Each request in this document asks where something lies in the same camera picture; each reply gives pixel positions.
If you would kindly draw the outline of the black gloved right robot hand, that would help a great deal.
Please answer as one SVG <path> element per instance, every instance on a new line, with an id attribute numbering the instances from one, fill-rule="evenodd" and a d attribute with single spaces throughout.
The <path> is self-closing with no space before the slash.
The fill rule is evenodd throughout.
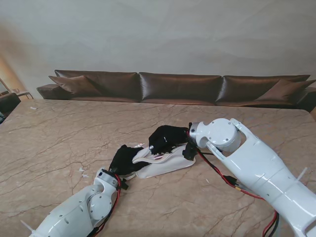
<path id="1" fill-rule="evenodd" d="M 170 125 L 159 126 L 149 137 L 149 148 L 153 155 L 172 151 L 173 147 L 187 143 L 188 131 L 186 127 Z"/>

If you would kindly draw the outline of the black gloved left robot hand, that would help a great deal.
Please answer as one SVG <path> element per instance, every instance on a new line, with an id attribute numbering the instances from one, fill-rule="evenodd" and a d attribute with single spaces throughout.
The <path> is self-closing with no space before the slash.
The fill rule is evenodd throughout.
<path id="1" fill-rule="evenodd" d="M 109 171 L 117 175 L 128 175 L 132 172 L 136 172 L 143 167 L 149 165 L 150 163 L 141 161 L 138 163 L 133 163 L 133 158 L 137 155 L 139 151 L 143 148 L 132 148 L 127 145 L 122 145 L 116 152 L 110 166 Z"/>

